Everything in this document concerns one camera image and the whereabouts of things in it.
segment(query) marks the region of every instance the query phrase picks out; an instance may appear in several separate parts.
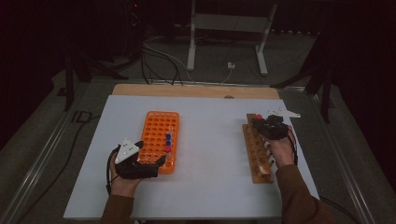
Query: cable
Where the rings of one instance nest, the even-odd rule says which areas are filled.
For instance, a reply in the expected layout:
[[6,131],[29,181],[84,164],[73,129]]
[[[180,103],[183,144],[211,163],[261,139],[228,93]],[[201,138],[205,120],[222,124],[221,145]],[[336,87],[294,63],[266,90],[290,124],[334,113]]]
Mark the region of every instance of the cable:
[[140,68],[141,68],[141,71],[142,71],[142,76],[145,79],[147,84],[151,84],[151,83],[149,83],[148,79],[146,78],[145,69],[144,69],[144,66],[143,66],[144,65],[144,61],[143,60],[144,60],[144,55],[143,55],[143,53],[141,53],[140,54]]
[[236,62],[236,63],[244,63],[245,66],[247,66],[247,68],[248,68],[248,70],[250,71],[250,73],[253,74],[253,76],[255,76],[255,77],[260,81],[260,84],[262,85],[261,76],[257,75],[257,74],[252,70],[252,68],[250,67],[250,65],[249,65],[248,63],[243,62],[243,61],[235,61],[235,62]]
[[178,58],[176,58],[176,57],[174,57],[174,56],[172,56],[172,55],[170,55],[170,54],[166,54],[166,53],[160,52],[160,51],[158,51],[158,50],[156,50],[156,49],[153,49],[153,48],[151,48],[149,45],[147,45],[145,42],[143,42],[143,45],[145,45],[148,49],[151,49],[151,50],[154,51],[154,52],[161,53],[161,54],[163,54],[163,55],[166,55],[166,56],[168,56],[168,57],[170,57],[170,58],[173,58],[173,59],[175,59],[176,61],[178,61],[181,65],[183,65],[183,67],[184,67],[184,69],[185,69],[185,71],[186,71],[186,74],[187,74],[187,77],[189,78],[189,80],[190,80],[191,82],[193,82],[193,83],[196,84],[196,82],[195,82],[194,80],[191,79],[190,74],[189,74],[189,70],[187,69],[187,66],[186,66],[181,60],[179,60]]
[[111,159],[113,158],[113,155],[114,155],[115,153],[118,153],[118,152],[120,151],[120,147],[121,147],[121,145],[119,145],[118,147],[114,148],[114,149],[111,151],[111,153],[110,153],[110,155],[108,156],[108,159],[107,159],[107,166],[106,166],[106,182],[107,182],[107,184],[106,184],[106,189],[107,189],[107,193],[108,193],[108,194],[111,193],[111,182],[113,182],[117,177],[120,176],[120,175],[116,175],[115,177],[113,177],[113,178],[110,180],[110,173],[109,173],[109,171],[110,171]]
[[219,85],[223,84],[224,82],[226,82],[230,78],[231,73],[233,72],[233,69],[232,68],[229,68],[229,69],[230,69],[230,74],[227,76],[227,78],[224,79],[223,81],[221,81],[220,83],[216,84],[216,86],[219,86]]
[[355,222],[356,224],[361,224],[352,214],[350,214],[343,206],[339,205],[338,203],[335,203],[323,196],[319,195],[319,198],[326,204],[331,205],[332,207],[338,209],[339,211],[341,211],[342,213],[344,213],[346,216],[350,217],[350,219],[352,219],[353,222]]
[[[296,138],[296,136],[294,135],[294,133],[293,133],[292,130],[288,129],[288,132],[291,132],[291,134],[293,134],[293,138],[294,138],[294,139]],[[294,152],[294,153],[293,153],[293,154],[294,154],[294,165],[297,166],[297,164],[298,164],[298,155],[297,155],[297,145],[296,145],[296,142],[293,142],[293,140],[291,140],[291,138],[290,138],[290,136],[289,136],[288,134],[287,134],[286,136],[288,137],[288,139],[289,139],[289,141],[290,141],[290,143],[291,143],[293,152]]]
[[169,58],[168,55],[163,54],[163,53],[161,53],[161,52],[157,52],[157,51],[154,51],[154,52],[156,52],[156,53],[158,53],[158,54],[160,54],[160,55],[154,55],[154,54],[150,54],[150,53],[147,53],[147,52],[145,52],[145,53],[147,53],[148,55],[151,55],[151,56],[153,56],[153,57],[159,57],[159,58],[166,59],[167,61],[169,61],[169,62],[175,67],[175,69],[176,69],[176,74],[174,75],[174,77],[173,77],[173,79],[172,79],[171,85],[174,85],[174,84],[175,84],[175,80],[176,80],[177,77],[179,78],[180,84],[183,85],[183,82],[181,81],[181,77],[180,77],[180,71],[179,71],[177,65]]
[[159,79],[165,81],[166,83],[171,84],[171,83],[170,83],[169,81],[167,81],[165,78],[161,77],[161,76],[158,75],[156,72],[154,72],[154,71],[149,67],[149,65],[147,64],[147,62],[143,62],[143,65],[145,65],[145,66],[148,68],[148,70],[150,71],[150,74],[152,73],[152,74],[154,74],[156,77],[158,77]]
[[307,53],[307,52],[312,48],[312,46],[314,46],[314,44],[315,44],[315,43],[310,44],[310,45],[308,46],[308,48],[306,48],[306,49],[305,49],[302,53],[300,53],[296,58],[291,59],[291,60],[288,60],[288,61],[285,61],[285,62],[283,62],[283,63],[279,63],[279,64],[277,64],[277,65],[275,65],[275,66],[273,66],[273,67],[268,68],[268,72],[270,72],[271,70],[273,70],[273,69],[276,68],[276,67],[279,67],[279,66],[285,65],[285,64],[287,64],[287,63],[292,63],[292,62],[296,61],[296,60],[299,59],[301,56],[303,56],[303,54]]
[[26,210],[26,212],[18,219],[17,224],[20,224],[23,221],[23,219],[29,214],[29,212],[35,207],[35,205],[44,197],[44,195],[50,190],[50,188],[52,188],[52,186],[55,184],[55,182],[58,180],[58,178],[64,172],[64,169],[66,168],[67,164],[70,162],[70,159],[72,157],[72,154],[73,154],[73,151],[74,151],[74,146],[75,146],[75,144],[77,142],[77,138],[78,138],[79,132],[84,127],[84,125],[89,123],[89,122],[91,122],[93,119],[99,119],[99,118],[100,118],[100,116],[93,117],[93,118],[89,119],[88,121],[83,122],[79,126],[79,128],[78,128],[78,130],[76,132],[75,138],[73,139],[72,146],[70,147],[69,155],[68,155],[67,160],[66,160],[64,166],[62,167],[61,171],[55,176],[55,178],[47,186],[47,188],[41,193],[41,195],[29,206],[29,208]]

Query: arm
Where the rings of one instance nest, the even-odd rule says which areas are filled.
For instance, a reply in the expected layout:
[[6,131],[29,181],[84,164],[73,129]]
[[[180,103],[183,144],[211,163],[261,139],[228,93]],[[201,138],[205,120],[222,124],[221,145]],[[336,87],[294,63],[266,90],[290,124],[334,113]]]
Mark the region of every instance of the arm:
[[[292,129],[289,126],[289,137],[295,142]],[[270,150],[276,160],[276,179],[282,198],[282,221],[293,223],[335,223],[329,208],[311,196],[300,171],[293,161],[293,150],[288,138],[267,140]]]
[[[117,176],[114,163],[117,153],[113,155],[110,163],[111,178]],[[111,182],[111,193],[108,196],[105,211],[102,214],[101,224],[125,224],[131,222],[134,209],[134,192],[142,179],[123,179],[118,176]]]

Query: red cap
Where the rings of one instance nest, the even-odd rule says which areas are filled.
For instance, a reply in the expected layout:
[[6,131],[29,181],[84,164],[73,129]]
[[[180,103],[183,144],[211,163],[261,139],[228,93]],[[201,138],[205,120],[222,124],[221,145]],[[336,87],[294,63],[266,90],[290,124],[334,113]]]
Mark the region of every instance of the red cap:
[[171,152],[171,151],[172,151],[172,148],[171,148],[170,146],[165,146],[165,149],[164,149],[163,151],[165,151],[166,153],[168,153],[168,152]]

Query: white table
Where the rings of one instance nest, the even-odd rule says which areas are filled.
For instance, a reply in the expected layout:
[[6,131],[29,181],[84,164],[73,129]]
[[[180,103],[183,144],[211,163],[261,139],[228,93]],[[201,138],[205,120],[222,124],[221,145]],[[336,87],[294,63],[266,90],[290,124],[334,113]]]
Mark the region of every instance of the white table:
[[[106,161],[127,137],[138,141],[150,110],[180,115],[175,172],[144,180],[135,193],[136,219],[218,219],[281,216],[277,183],[253,184],[242,124],[247,113],[285,108],[282,100],[109,96],[64,218],[99,218],[107,200]],[[318,197],[298,146],[299,168]]]

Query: table leg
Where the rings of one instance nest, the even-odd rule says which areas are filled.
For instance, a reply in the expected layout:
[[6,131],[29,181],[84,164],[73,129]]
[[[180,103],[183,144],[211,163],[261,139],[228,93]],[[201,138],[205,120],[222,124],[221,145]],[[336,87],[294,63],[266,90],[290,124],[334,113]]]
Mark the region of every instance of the table leg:
[[195,0],[191,0],[191,33],[189,59],[187,60],[187,70],[193,71],[195,63]]
[[262,52],[264,50],[265,42],[267,41],[268,35],[270,34],[271,31],[272,21],[274,19],[276,7],[277,5],[272,5],[270,14],[268,15],[267,18],[267,23],[265,25],[264,32],[262,33],[262,42],[260,43],[260,45],[256,46],[257,62],[259,63],[260,74],[262,76],[268,75],[267,65],[265,64],[264,55]]

